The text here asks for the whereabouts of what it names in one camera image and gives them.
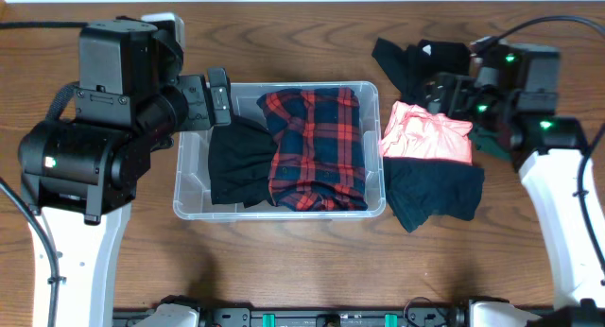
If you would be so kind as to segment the salmon pink garment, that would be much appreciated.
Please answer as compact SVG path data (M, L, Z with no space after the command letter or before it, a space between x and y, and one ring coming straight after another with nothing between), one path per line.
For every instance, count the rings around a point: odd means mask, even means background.
M393 104L379 149L383 157L471 164L473 124L432 114L418 105Z

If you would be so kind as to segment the red navy plaid shirt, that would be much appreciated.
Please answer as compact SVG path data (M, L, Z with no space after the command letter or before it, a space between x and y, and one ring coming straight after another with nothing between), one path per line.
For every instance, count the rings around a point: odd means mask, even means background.
M298 212L365 211L360 104L346 87L285 89L261 95L276 152L268 190L273 202Z

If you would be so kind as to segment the dark green garment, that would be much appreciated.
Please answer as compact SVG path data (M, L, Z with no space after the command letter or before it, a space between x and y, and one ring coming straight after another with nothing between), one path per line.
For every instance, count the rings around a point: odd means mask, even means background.
M478 124L473 124L473 128L468 134L475 149L486 153L503 161L510 161L510 154L498 144L498 134L496 132L484 129Z

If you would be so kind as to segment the black garment with white tag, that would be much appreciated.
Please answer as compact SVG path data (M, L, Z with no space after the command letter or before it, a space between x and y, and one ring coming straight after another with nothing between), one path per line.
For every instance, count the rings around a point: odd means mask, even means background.
M378 38L372 57L401 92L402 102L421 105L425 100L424 85L434 75L468 75L471 51L464 43L429 40L420 40L402 49L395 43Z

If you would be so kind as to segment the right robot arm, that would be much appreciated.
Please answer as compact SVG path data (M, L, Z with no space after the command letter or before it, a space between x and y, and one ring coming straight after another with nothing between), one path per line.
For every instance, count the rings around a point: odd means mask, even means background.
M601 326L604 214L579 120L556 114L560 52L546 45L477 46L475 72L440 72L424 86L432 113L493 133L538 216L554 285L553 310L531 313L495 299L472 301L469 326Z

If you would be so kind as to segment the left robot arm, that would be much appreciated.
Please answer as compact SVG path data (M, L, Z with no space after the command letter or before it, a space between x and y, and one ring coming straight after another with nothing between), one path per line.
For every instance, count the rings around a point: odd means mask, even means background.
M79 27L79 79L21 141L20 202L35 255L33 323L112 324L115 272L138 180L182 131L232 120L226 72L182 73L173 13Z

